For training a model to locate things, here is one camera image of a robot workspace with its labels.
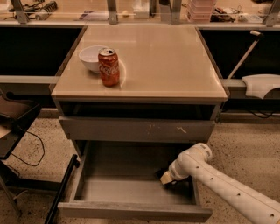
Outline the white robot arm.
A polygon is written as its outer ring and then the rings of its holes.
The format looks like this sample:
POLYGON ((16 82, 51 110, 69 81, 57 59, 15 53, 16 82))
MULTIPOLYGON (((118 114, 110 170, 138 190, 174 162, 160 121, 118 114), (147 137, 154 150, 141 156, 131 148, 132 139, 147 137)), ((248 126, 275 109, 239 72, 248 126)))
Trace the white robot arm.
POLYGON ((208 162, 213 153, 205 143, 180 152, 159 175, 166 186, 191 176, 224 199, 253 224, 280 224, 280 203, 230 178, 208 162))

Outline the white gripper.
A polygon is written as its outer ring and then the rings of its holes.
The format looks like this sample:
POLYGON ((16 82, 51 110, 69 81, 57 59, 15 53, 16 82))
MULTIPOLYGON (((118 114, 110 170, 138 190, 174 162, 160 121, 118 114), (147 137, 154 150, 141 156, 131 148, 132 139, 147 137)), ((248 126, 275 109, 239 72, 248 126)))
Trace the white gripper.
POLYGON ((187 170, 186 163, 183 163, 179 160, 174 160, 168 168, 168 171, 166 171, 162 177, 160 178, 160 181, 163 185, 171 183, 173 180, 183 180, 189 177, 189 171, 187 170))

